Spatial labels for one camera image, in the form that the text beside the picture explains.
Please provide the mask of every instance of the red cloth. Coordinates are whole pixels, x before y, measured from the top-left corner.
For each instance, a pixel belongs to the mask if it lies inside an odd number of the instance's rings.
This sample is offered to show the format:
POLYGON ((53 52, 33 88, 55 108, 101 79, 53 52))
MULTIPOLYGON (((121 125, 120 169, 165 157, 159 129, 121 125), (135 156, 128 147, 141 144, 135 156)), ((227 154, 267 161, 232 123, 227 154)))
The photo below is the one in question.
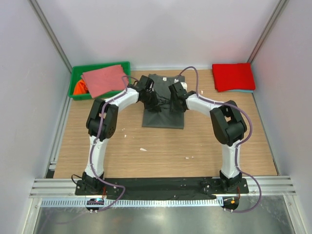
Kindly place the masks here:
POLYGON ((213 64, 214 88, 218 92, 232 89, 255 90, 250 63, 213 64))
POLYGON ((96 98, 109 91, 123 90, 125 86, 121 77, 124 75, 126 74, 124 73, 122 66, 114 65, 90 72, 84 72, 82 73, 81 78, 86 82, 91 97, 96 98))

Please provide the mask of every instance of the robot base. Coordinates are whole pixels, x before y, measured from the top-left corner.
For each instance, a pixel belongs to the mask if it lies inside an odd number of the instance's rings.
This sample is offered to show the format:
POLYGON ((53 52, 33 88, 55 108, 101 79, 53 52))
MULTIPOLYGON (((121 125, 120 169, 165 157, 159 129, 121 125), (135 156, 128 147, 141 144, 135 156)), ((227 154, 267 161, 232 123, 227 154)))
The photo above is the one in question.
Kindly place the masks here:
MULTIPOLYGON (((236 189, 225 191, 220 178, 177 177, 177 178, 106 178, 112 184, 123 185, 125 200, 205 200, 215 199, 218 194, 249 193, 246 179, 242 178, 236 189)), ((108 199, 116 199, 122 189, 106 187, 108 199)))
POLYGON ((94 177, 82 174, 82 180, 77 181, 75 195, 102 195, 104 184, 94 177))
POLYGON ((227 178, 222 171, 220 171, 220 182, 221 187, 226 192, 237 192, 237 187, 242 182, 242 173, 239 173, 237 176, 232 178, 227 178))

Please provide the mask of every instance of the wooden table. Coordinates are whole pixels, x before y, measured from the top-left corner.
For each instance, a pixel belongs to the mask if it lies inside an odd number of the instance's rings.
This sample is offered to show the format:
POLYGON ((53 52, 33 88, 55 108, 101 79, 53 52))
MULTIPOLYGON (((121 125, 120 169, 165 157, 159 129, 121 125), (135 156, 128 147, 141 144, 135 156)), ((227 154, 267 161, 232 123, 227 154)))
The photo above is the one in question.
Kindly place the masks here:
MULTIPOLYGON (((136 78, 148 74, 170 77, 178 73, 136 71, 132 75, 136 78)), ((190 70, 183 75, 188 90, 195 90, 195 72, 190 70)), ((253 135, 241 147, 241 169, 255 176, 276 175, 252 94, 218 93, 211 70, 200 70, 199 76, 199 90, 203 91, 203 96, 219 101, 234 100, 253 122, 253 135)), ((89 135, 85 123, 92 103, 92 100, 72 102, 54 178, 82 175, 89 153, 89 135)), ((219 175, 222 165, 221 145, 214 136, 210 118, 199 112, 187 111, 184 130, 142 128, 142 118, 141 102, 119 113, 117 129, 106 150, 105 177, 219 175)))

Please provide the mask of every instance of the metal floor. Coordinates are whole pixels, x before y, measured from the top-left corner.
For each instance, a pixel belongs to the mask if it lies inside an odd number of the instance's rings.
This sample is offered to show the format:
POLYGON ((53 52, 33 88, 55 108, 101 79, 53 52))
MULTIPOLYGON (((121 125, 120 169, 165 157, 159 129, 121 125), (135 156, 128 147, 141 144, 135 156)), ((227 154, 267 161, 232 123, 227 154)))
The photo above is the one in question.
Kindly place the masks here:
MULTIPOLYGON (((253 206, 258 197, 244 196, 239 209, 253 206)), ((283 196, 264 196, 260 205, 244 214, 220 207, 115 208, 98 214, 86 209, 41 208, 35 234, 294 234, 283 196)))

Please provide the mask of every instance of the green bin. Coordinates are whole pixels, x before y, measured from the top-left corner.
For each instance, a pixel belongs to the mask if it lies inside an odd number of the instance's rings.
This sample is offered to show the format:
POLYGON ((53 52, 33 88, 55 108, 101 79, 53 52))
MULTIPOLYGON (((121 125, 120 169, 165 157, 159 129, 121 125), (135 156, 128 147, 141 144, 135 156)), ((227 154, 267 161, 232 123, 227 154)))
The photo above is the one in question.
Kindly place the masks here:
MULTIPOLYGON (((80 94, 80 95, 74 95, 74 89, 75 85, 79 80, 81 80, 81 75, 83 72, 89 72, 92 70, 97 70, 100 68, 104 67, 109 67, 109 66, 114 66, 114 65, 121 65, 123 68, 123 71, 126 75, 130 76, 131 74, 131 69, 130 69, 130 62, 111 62, 111 63, 102 63, 102 64, 96 64, 96 65, 83 65, 83 66, 76 66, 73 67, 71 79, 70 79, 70 84, 69 84, 69 89, 68 89, 68 96, 70 98, 73 98, 74 100, 87 100, 87 99, 92 99, 90 94, 80 94)), ((98 98, 110 98, 116 94, 119 94, 122 90, 120 91, 110 91, 107 92, 98 98)))

